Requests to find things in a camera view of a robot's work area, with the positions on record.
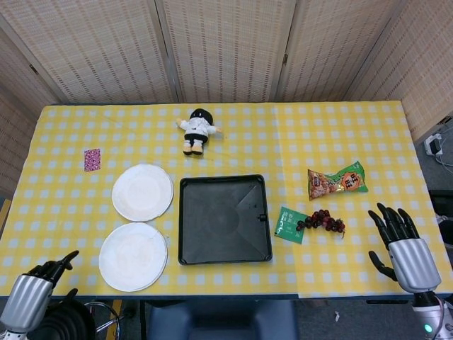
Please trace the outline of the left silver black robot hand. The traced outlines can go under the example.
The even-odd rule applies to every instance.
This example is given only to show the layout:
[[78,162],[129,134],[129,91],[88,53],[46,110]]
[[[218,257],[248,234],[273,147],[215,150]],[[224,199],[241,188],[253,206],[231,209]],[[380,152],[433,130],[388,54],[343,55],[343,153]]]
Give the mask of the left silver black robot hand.
[[45,316],[52,292],[65,271],[72,270],[71,260],[79,254],[75,250],[58,261],[47,261],[21,274],[1,313],[6,331],[2,339],[25,339]]

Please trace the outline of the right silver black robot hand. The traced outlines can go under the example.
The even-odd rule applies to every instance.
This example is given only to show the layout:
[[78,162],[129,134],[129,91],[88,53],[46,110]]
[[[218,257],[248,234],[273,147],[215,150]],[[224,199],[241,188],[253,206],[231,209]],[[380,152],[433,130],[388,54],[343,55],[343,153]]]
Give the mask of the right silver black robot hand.
[[391,260],[386,266],[375,251],[369,252],[373,266],[400,287],[413,294],[432,292],[442,282],[432,253],[420,237],[411,216],[403,209],[395,210],[377,203],[376,213],[368,214],[374,221]]

